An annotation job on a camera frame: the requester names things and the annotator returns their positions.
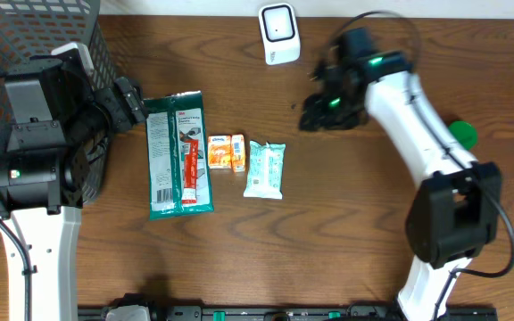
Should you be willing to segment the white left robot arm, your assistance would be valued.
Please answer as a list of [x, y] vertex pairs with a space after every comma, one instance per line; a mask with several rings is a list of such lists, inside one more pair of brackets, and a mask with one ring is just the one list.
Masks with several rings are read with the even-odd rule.
[[12, 320], [77, 318], [84, 192], [111, 137], [148, 116], [136, 81], [96, 88], [94, 73], [87, 46], [72, 42], [4, 77], [14, 121], [0, 155], [0, 231]]

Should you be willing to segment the green lidded jar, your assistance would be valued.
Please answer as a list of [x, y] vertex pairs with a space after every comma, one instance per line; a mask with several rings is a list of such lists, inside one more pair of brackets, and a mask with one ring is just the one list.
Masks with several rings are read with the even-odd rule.
[[466, 150], [471, 150], [477, 145], [477, 130], [467, 121], [456, 120], [448, 126], [448, 129], [459, 144]]

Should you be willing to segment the orange tissue pack cheeks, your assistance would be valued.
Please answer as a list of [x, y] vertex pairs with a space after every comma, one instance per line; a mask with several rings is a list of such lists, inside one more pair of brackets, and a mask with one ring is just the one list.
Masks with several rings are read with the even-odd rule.
[[242, 134], [231, 136], [231, 166], [234, 172], [245, 171], [245, 137]]

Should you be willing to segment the teal white wipes pack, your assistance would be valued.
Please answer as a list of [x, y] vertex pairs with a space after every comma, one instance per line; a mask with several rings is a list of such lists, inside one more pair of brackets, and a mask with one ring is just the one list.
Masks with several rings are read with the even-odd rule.
[[285, 144], [250, 142], [249, 170], [244, 197], [282, 200]]

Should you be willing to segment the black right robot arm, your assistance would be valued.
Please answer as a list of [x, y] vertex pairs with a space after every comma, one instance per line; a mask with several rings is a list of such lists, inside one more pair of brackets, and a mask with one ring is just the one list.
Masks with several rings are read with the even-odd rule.
[[450, 132], [427, 99], [416, 63], [381, 52], [365, 28], [333, 37], [313, 71], [320, 90], [303, 103], [302, 131], [348, 130], [375, 120], [408, 168], [417, 192], [405, 222], [414, 253], [394, 318], [437, 320], [458, 276], [492, 242], [502, 174]]

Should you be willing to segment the green white gloves package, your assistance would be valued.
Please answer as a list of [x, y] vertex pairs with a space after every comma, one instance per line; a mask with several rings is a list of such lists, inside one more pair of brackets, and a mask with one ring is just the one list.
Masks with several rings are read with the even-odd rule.
[[[190, 91], [145, 100], [150, 219], [214, 211], [203, 95]], [[184, 142], [198, 141], [196, 204], [183, 204]]]

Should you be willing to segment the orange tissue pack enjoy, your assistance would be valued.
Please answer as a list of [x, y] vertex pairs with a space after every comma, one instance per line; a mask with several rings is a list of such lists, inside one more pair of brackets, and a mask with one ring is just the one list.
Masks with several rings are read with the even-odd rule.
[[231, 168], [231, 136], [210, 136], [207, 147], [210, 169]]

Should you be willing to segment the red snack bar wrapper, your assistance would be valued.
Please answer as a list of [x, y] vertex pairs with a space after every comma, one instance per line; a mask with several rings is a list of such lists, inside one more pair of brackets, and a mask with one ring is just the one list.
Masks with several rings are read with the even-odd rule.
[[196, 204], [198, 141], [184, 142], [184, 188], [183, 204]]

